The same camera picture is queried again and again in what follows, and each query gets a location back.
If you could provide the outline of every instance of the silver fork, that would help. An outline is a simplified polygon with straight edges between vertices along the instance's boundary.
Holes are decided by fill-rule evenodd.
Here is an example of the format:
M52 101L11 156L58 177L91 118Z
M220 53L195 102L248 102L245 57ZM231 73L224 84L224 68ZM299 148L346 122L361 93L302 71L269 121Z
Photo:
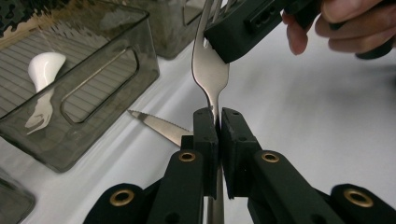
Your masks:
M204 91L208 106L213 114L215 127L219 127L219 94L227 86L229 67L215 52L208 41L205 41L204 30L211 14L214 0L206 0L198 25L192 52L192 74L195 82ZM218 0L213 16L213 21L217 19L222 0ZM217 199L208 199L207 223L224 223L224 201L222 186L222 168L218 167L217 172Z

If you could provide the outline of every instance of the white tabletop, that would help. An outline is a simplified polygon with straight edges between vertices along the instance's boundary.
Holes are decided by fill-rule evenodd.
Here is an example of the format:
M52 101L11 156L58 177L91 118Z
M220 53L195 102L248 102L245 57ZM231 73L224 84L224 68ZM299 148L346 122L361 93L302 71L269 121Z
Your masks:
M265 149L286 156L316 189L350 183L396 207L396 50L361 61L330 51L310 34L305 54L290 53L284 25L231 64L220 107L241 112ZM130 108L192 130L206 106L191 74L189 45L159 58L161 76ZM22 223L82 223L108 188L145 188L163 176L178 148L127 112L68 172L56 174L0 139L0 167L36 198ZM252 223L247 200L225 200L226 223Z

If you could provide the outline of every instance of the plastic bin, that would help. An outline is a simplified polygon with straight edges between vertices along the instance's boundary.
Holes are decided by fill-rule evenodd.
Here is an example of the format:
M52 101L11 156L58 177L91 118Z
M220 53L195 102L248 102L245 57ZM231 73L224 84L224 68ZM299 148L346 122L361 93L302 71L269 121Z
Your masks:
M0 38L0 135L65 172L158 77L159 67L147 12L101 1L56 8ZM66 61L55 81L35 93L28 64L47 51Z

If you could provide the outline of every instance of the white plastic spoon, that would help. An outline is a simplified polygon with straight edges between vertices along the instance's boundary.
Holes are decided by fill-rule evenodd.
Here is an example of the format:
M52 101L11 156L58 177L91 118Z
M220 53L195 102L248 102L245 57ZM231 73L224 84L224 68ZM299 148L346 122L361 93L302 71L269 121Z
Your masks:
M35 91L39 92L53 82L66 57L56 52L46 52L36 55L29 63L28 73L30 79L35 84ZM32 128L39 124L34 130L28 134L38 131L47 127L52 116L52 104L50 98L52 97L53 90L46 92L37 100L35 105L35 112L27 120L25 128Z

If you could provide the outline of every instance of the knife blade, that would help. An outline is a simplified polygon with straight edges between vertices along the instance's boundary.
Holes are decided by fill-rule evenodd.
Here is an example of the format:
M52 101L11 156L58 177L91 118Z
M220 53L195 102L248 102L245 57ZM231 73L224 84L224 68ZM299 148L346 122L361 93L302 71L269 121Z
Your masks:
M173 142L177 146L181 145L181 136L193 135L193 132L184 129L176 124L169 122L165 119L160 119L150 114L139 112L136 110L128 110L128 112L135 118L141 120L152 130L159 133L169 141Z

